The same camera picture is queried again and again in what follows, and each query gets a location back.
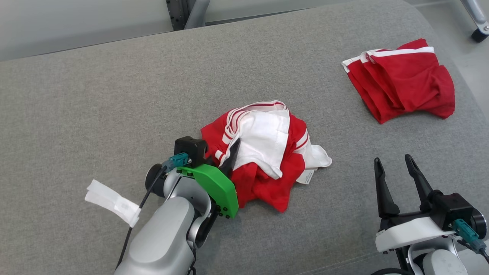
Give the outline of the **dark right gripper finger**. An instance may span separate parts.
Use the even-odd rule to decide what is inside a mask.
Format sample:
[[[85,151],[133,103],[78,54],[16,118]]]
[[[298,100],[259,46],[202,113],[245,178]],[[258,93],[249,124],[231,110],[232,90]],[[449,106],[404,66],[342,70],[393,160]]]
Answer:
[[[428,195],[433,191],[433,189],[411,155],[405,154],[405,163],[409,175],[413,178],[415,186],[417,188],[418,197],[421,202],[419,208],[422,212],[428,212],[431,210],[431,204],[428,199]]]
[[[399,207],[394,203],[385,181],[385,171],[380,158],[374,159],[374,176],[376,181],[377,208],[380,218],[395,217],[400,214]]]

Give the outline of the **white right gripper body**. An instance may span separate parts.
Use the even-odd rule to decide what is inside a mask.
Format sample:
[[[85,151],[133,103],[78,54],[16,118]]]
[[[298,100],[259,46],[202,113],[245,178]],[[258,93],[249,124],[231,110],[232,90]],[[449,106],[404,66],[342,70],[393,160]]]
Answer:
[[[430,211],[411,212],[381,218],[381,228],[377,233],[375,244],[378,252],[387,252],[454,233],[454,230],[442,230],[430,218]]]

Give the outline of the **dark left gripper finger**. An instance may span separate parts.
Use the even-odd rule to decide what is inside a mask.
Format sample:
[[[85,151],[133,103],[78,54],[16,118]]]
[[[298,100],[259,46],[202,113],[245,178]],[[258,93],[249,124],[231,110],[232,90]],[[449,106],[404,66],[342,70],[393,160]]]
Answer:
[[[219,170],[229,179],[231,179],[233,173],[233,168],[237,159],[240,143],[241,139],[238,138],[232,146],[229,146],[229,157],[224,160],[219,167]]]

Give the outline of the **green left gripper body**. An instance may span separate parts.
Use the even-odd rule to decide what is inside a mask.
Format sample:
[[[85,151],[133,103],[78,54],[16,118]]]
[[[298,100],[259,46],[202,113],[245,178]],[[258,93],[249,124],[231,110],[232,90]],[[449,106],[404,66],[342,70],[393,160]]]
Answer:
[[[208,195],[220,206],[226,218],[235,218],[239,203],[234,183],[217,167],[201,164],[196,168],[178,167],[182,174],[197,181]]]

